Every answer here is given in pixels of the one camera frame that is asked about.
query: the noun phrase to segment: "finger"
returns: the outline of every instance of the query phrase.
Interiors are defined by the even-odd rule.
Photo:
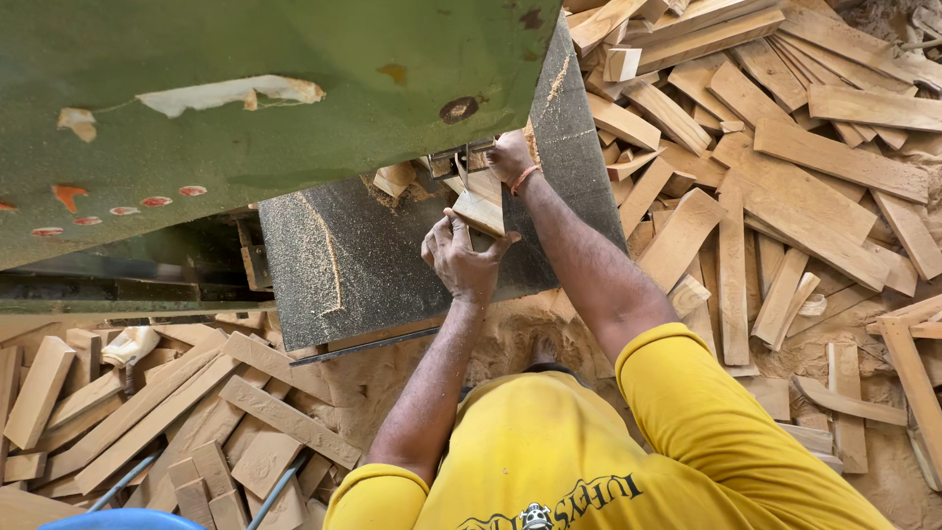
[[[445,208],[446,218],[451,222],[451,233],[454,235],[453,241],[465,250],[471,248],[471,233],[468,231],[468,223],[462,219],[462,216],[455,213],[451,208]]]
[[[507,249],[511,248],[511,245],[519,240],[520,234],[518,232],[508,232],[503,238],[495,240],[494,243],[491,244],[491,248],[487,249],[487,252],[484,253],[484,256],[494,261],[500,261],[500,259],[504,257],[504,254],[507,253]]]

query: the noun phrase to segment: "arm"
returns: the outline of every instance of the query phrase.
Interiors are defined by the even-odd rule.
[[[488,162],[498,178],[512,184],[533,165],[523,132],[502,135],[488,153]],[[541,170],[531,173],[517,193],[533,218],[553,272],[612,364],[639,334],[677,321],[658,286],[611,241],[583,223]]]
[[[414,472],[431,485],[455,423],[464,370],[497,282],[497,266],[514,241],[504,236],[484,253],[471,248],[467,224],[450,208],[422,242],[422,257],[454,297],[442,329],[380,426],[367,461]]]

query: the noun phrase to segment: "wood block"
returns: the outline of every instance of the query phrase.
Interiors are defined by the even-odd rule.
[[[42,476],[46,467],[46,453],[30,453],[7,457],[7,466],[4,470],[3,482],[16,482],[29,480]]]
[[[739,71],[732,62],[720,66],[707,89],[751,128],[761,118],[775,120],[799,129],[798,124],[769,96]]]
[[[627,81],[635,76],[638,61],[642,57],[639,48],[611,47],[606,52],[605,71],[602,78],[611,83]]]
[[[229,473],[229,464],[226,463],[226,457],[222,454],[219,442],[211,440],[203,445],[193,449],[193,463],[196,470],[200,472],[200,477],[206,481],[206,489],[209,490],[210,497],[219,497],[225,495],[236,488],[232,476]]]
[[[745,227],[742,224],[742,191],[725,187],[720,206],[726,209],[720,220],[720,326],[723,329],[723,362],[749,364],[749,322],[746,316]]]
[[[858,418],[868,418],[876,422],[893,425],[906,425],[906,411],[901,408],[879,405],[836,394],[826,389],[817,379],[811,379],[810,377],[792,375],[791,380],[795,383],[798,391],[816,405],[857,416]]]
[[[713,158],[857,244],[867,238],[876,222],[875,214],[798,166],[754,151],[753,140],[744,134],[724,135],[713,150]]]
[[[827,361],[828,389],[842,396],[861,399],[857,344],[828,342]],[[836,412],[834,442],[837,446],[837,456],[844,462],[845,472],[867,472],[867,444],[864,440],[862,418]]]
[[[209,501],[209,511],[217,530],[245,530],[249,526],[242,497],[234,489]]]
[[[59,337],[42,340],[3,431],[20,449],[32,449],[40,440],[74,356],[75,350]]]
[[[661,290],[669,291],[724,214],[725,208],[702,190],[689,191],[681,198],[664,229],[644,249],[638,258],[638,267]]]
[[[264,430],[233,467],[233,478],[259,498],[266,498],[304,444],[276,430]]]
[[[314,367],[314,369],[305,369],[305,367],[291,368],[288,366],[288,363],[294,360],[293,358],[278,350],[259,344],[238,332],[230,336],[222,352],[272,377],[276,377],[302,392],[311,394],[328,405],[333,405],[333,399],[331,399],[331,393],[327,387],[327,383],[324,382],[316,371],[317,364],[307,365]]]
[[[48,522],[59,521],[86,510],[14,488],[0,488],[0,513],[5,530],[36,530]]]
[[[209,511],[206,484],[202,478],[175,488],[173,493],[180,505],[180,515],[205,527],[206,530],[216,530],[213,514]]]
[[[799,127],[759,120],[754,148],[761,153],[885,191],[908,201],[925,204],[929,199],[928,175],[925,171],[864,150],[851,149],[843,143],[803,131]]]
[[[784,20],[782,11],[768,8],[642,48],[638,72],[646,74],[765,37]]]
[[[886,349],[925,440],[927,459],[932,462],[936,476],[942,476],[942,408],[909,335],[909,327],[900,317],[883,316],[878,322],[883,326]]]
[[[504,236],[504,207],[500,180],[490,170],[467,175],[467,188],[451,207],[468,223],[494,238]]]
[[[736,379],[755,400],[765,408],[773,420],[787,422],[791,420],[788,407],[788,380],[770,377],[739,377]]]
[[[893,197],[888,193],[871,190],[873,200],[893,228],[893,233],[900,239],[906,254],[924,280],[930,280],[942,273],[942,251],[929,228],[919,216],[917,206]]]
[[[681,319],[705,304],[709,297],[710,291],[689,274],[684,274],[684,277],[680,278],[677,285],[667,295],[667,299],[674,306],[674,312]]]
[[[360,449],[323,424],[253,387],[241,377],[233,376],[219,395],[347,469],[353,469],[360,457]]]
[[[711,138],[677,103],[654,85],[642,81],[626,88],[622,93],[640,108],[644,117],[664,131],[671,140],[701,156]]]
[[[410,160],[376,170],[373,185],[394,199],[415,181],[415,168]]]
[[[70,394],[53,408],[45,428],[55,429],[124,390],[122,371],[112,370]]]
[[[596,127],[648,151],[658,148],[660,131],[656,127],[595,94],[586,95]]]
[[[700,0],[688,5],[680,16],[667,13],[658,18],[650,35],[639,35],[631,44],[644,48],[775,5],[772,0]]]
[[[127,431],[123,437],[75,476],[82,492],[89,493],[104,482],[108,476],[162,433],[177,417],[196,404],[219,381],[229,376],[238,365],[237,359],[227,355],[220,355],[213,359],[205,370],[195,374],[180,391],[164,400],[147,417]]]
[[[644,4],[644,1],[610,0],[582,24],[574,27],[569,34],[573,38],[573,46],[579,56],[585,57],[619,24],[628,20]]]
[[[63,385],[63,391],[69,395],[97,379],[101,373],[102,337],[85,329],[70,329],[65,332],[65,342],[75,350],[72,367]]]

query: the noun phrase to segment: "peeling paint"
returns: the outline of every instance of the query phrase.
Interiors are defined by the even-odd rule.
[[[81,188],[76,188],[75,186],[60,186],[58,184],[53,185],[53,194],[71,213],[78,211],[78,207],[75,206],[75,195],[89,196],[89,193]]]
[[[75,136],[83,141],[95,140],[98,136],[98,130],[95,129],[95,117],[91,115],[90,110],[84,108],[65,107],[59,111],[58,123],[56,127],[60,129],[71,129]]]
[[[203,186],[184,186],[180,189],[180,194],[194,197],[196,195],[202,195],[206,193],[206,188]]]
[[[98,224],[101,221],[102,221],[102,218],[100,217],[90,216],[90,217],[79,217],[78,219],[74,220],[73,223],[87,226],[89,224]]]
[[[146,207],[164,207],[173,202],[170,197],[148,197],[140,201]]]
[[[271,98],[293,99],[299,101],[299,104],[320,101],[325,95],[324,91],[311,81],[280,75],[257,75],[182,89],[149,92],[135,97],[144,105],[166,114],[168,118],[176,118],[188,108],[204,110],[234,101],[243,102],[246,110],[256,110],[257,91]]]
[[[34,228],[29,233],[40,238],[48,238],[50,236],[58,236],[62,232],[64,232],[64,230],[62,230],[61,228],[50,227],[50,228]]]
[[[113,207],[109,211],[113,215],[131,215],[134,213],[140,213],[140,210],[135,207]]]

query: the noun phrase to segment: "wooden plank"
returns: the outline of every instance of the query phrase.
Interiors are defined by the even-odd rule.
[[[778,267],[785,258],[785,245],[765,234],[755,234],[755,249],[758,257],[759,289],[762,291],[762,300],[769,296],[769,290]]]
[[[618,216],[626,234],[631,234],[641,222],[648,207],[658,197],[658,193],[674,174],[674,167],[658,158],[651,162],[641,178],[635,183],[628,198],[618,207]]]
[[[253,387],[241,377],[233,376],[220,396],[347,469],[353,469],[360,457],[360,449],[320,422]]]
[[[180,515],[203,526],[206,530],[216,530],[213,514],[209,511],[206,484],[202,478],[174,488],[173,493],[180,505]]]
[[[40,440],[74,356],[75,350],[59,337],[42,339],[3,430],[20,449],[32,449]]]
[[[236,488],[236,483],[230,476],[229,464],[226,463],[226,457],[222,454],[217,440],[213,439],[197,446],[191,454],[196,471],[200,472],[200,476],[206,481],[210,498],[225,495]]]
[[[862,243],[876,222],[875,214],[798,166],[754,151],[744,134],[723,135],[713,158],[854,243]]]
[[[674,307],[674,312],[677,313],[677,318],[681,319],[705,304],[709,297],[710,291],[689,274],[684,274],[684,277],[680,278],[677,285],[667,295],[668,301]]]
[[[724,214],[725,208],[702,190],[695,188],[689,191],[681,198],[664,229],[658,232],[651,244],[644,249],[638,258],[638,267],[645,271],[661,290],[669,291]]]
[[[743,42],[771,34],[785,20],[776,8],[763,9],[736,19],[693,31],[642,48],[638,73],[646,74],[700,58]]]
[[[234,489],[209,501],[209,511],[217,530],[245,530],[249,526],[242,497]]]
[[[751,128],[760,119],[768,118],[800,129],[791,116],[731,62],[717,69],[706,88]]]
[[[787,112],[794,112],[808,103],[807,91],[765,39],[733,46],[730,52],[753,79],[785,106]]]
[[[23,346],[0,350],[0,476],[4,474],[9,450],[9,440],[3,436],[7,416],[20,388],[20,366],[23,363]]]
[[[638,48],[655,42],[667,41],[687,35],[698,29],[716,25],[777,5],[774,0],[699,0],[688,5],[680,16],[665,13],[654,23],[650,35],[639,35],[629,44]]]
[[[605,6],[570,32],[573,47],[580,57],[585,57],[619,24],[628,20],[645,0],[610,0]]]
[[[72,367],[62,386],[66,395],[74,394],[98,378],[102,366],[102,337],[85,329],[65,332],[65,343],[75,350]]]
[[[609,83],[631,79],[638,71],[638,61],[641,58],[642,51],[639,48],[612,46],[606,52],[602,78]]]
[[[164,400],[75,476],[82,493],[88,494],[104,482],[108,476],[160,435],[168,425],[199,401],[219,381],[232,373],[238,365],[237,359],[227,355],[220,355],[213,359],[205,370],[194,375],[191,381],[181,387],[180,391]]]
[[[717,248],[723,362],[730,366],[743,366],[749,364],[749,319],[746,314],[746,250],[745,227],[742,224],[742,190],[735,186],[724,188],[723,193],[720,194],[719,205],[726,210],[720,219],[720,238]]]
[[[788,303],[788,311],[785,314],[785,325],[779,330],[778,335],[775,337],[775,342],[773,342],[769,348],[770,350],[774,352],[781,351],[788,328],[795,320],[795,317],[798,316],[798,311],[802,308],[804,301],[808,299],[808,296],[811,295],[811,291],[818,286],[819,282],[820,278],[814,274],[804,273],[802,281],[798,283],[798,289],[795,290],[795,293],[791,296],[791,301]]]
[[[798,443],[801,443],[808,451],[830,454],[834,444],[834,437],[831,435],[831,432],[827,430],[827,417],[823,414],[821,416],[824,418],[824,430],[790,425],[788,423],[779,423],[778,426],[792,435],[798,440]]]
[[[927,459],[932,462],[935,474],[942,476],[942,408],[909,335],[909,326],[898,317],[884,316],[878,322],[883,326],[886,349],[925,440]]]
[[[658,148],[660,131],[656,127],[595,94],[586,95],[596,127],[648,151]]]
[[[888,193],[870,190],[873,200],[884,214],[893,233],[899,238],[906,254],[912,259],[919,277],[930,280],[942,273],[942,251],[939,251],[929,228],[919,216],[918,207]]]
[[[802,279],[804,267],[808,263],[808,254],[797,248],[789,248],[782,258],[771,288],[766,296],[759,315],[753,323],[752,335],[767,344],[775,344],[788,314],[791,297]]]
[[[272,377],[285,381],[288,385],[311,394],[328,405],[333,405],[327,383],[320,377],[319,373],[316,370],[305,370],[304,367],[289,367],[288,363],[294,359],[278,350],[268,348],[241,333],[234,332],[229,337],[225,347],[222,348],[222,352]],[[317,364],[307,366],[316,368]]]
[[[640,108],[648,122],[664,131],[671,140],[701,156],[712,139],[677,103],[664,92],[642,81],[622,92]]]
[[[122,390],[124,390],[122,372],[117,369],[112,370],[59,401],[53,408],[45,428],[60,427]]]
[[[86,510],[14,488],[0,489],[0,513],[4,530],[36,530],[40,525],[59,521]]]
[[[792,375],[791,380],[795,383],[798,391],[815,405],[858,418],[875,420],[876,422],[906,425],[906,411],[901,408],[879,405],[836,394],[825,388],[817,379],[811,379],[810,377]]]
[[[737,381],[753,394],[773,420],[789,421],[788,380],[771,377],[739,377]]]
[[[46,467],[46,453],[9,456],[4,469],[3,482],[29,480],[42,476]]]
[[[262,431],[233,467],[233,478],[255,496],[264,499],[303,447],[303,443],[285,433]]]
[[[853,399],[861,399],[860,365],[855,342],[828,342],[828,389]],[[867,472],[867,444],[864,440],[864,420],[836,412],[834,415],[834,442],[837,456],[844,462],[844,471]]]

